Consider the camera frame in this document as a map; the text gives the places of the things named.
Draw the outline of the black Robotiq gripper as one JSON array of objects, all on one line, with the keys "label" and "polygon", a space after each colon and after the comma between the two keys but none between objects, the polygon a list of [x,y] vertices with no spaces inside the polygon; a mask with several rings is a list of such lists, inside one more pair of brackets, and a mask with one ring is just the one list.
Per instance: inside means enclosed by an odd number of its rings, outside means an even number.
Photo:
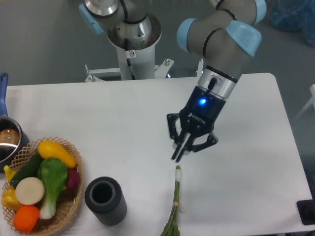
[{"label": "black Robotiq gripper", "polygon": [[[184,155],[202,151],[218,143],[218,138],[211,132],[225,103],[225,100],[196,86],[185,107],[179,113],[167,114],[169,136],[174,141],[175,149],[172,160],[179,163]],[[178,120],[182,128],[180,133],[176,126]],[[209,134],[203,143],[195,143],[197,137],[207,133]]]}]

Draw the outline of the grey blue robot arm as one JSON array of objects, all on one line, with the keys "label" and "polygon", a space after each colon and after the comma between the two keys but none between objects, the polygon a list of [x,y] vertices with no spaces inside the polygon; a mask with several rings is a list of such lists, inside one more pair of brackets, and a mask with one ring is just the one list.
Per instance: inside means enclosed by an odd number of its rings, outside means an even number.
[{"label": "grey blue robot arm", "polygon": [[[263,0],[221,0],[209,17],[180,24],[178,45],[207,65],[185,107],[167,115],[176,162],[217,143],[215,121],[261,43],[254,26],[266,10]],[[116,47],[123,80],[156,76],[155,45],[161,25],[145,0],[85,0],[79,12],[94,33],[105,32]]]}]

